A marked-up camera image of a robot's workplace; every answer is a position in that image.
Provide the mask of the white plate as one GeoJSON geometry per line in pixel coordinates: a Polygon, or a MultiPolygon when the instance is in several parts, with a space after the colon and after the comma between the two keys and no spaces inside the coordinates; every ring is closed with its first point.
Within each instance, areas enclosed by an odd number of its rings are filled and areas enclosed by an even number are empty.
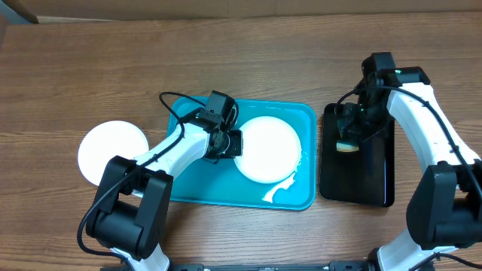
{"type": "Polygon", "coordinates": [[[277,117],[255,117],[241,127],[242,155],[234,158],[247,179],[274,184],[286,179],[298,167],[301,143],[294,129],[277,117]]]}
{"type": "Polygon", "coordinates": [[[78,149],[78,166],[81,174],[98,186],[111,158],[121,156],[130,160],[148,150],[148,140],[140,128],[112,120],[95,126],[85,135],[78,149]]]}

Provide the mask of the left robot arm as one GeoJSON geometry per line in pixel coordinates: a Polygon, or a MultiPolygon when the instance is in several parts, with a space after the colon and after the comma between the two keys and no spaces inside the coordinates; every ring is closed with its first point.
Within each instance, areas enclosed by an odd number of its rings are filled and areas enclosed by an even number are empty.
{"type": "Polygon", "coordinates": [[[160,239],[173,182],[197,160],[216,164],[240,156],[242,133],[234,127],[238,117],[235,99],[212,91],[207,102],[177,117],[175,131],[156,147],[131,160],[111,158],[79,224],[79,247],[120,259],[122,270],[168,270],[160,239]]]}

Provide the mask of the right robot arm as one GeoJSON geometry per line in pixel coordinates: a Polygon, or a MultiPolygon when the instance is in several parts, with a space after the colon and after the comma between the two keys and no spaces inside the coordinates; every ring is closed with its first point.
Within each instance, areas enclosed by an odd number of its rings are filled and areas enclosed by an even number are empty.
{"type": "Polygon", "coordinates": [[[390,52],[372,53],[352,93],[357,103],[337,102],[340,152],[361,150],[391,120],[404,130],[424,171],[406,211],[407,228],[370,258],[374,269],[419,270],[434,259],[478,264],[453,251],[481,241],[481,158],[459,137],[441,110],[426,73],[398,68],[390,52]]]}

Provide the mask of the green yellow sponge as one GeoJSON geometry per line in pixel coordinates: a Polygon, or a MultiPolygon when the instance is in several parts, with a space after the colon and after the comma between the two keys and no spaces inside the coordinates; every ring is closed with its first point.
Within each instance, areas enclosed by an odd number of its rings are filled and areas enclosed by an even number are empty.
{"type": "Polygon", "coordinates": [[[350,130],[340,130],[340,138],[336,142],[338,152],[351,153],[359,150],[359,132],[350,130]]]}

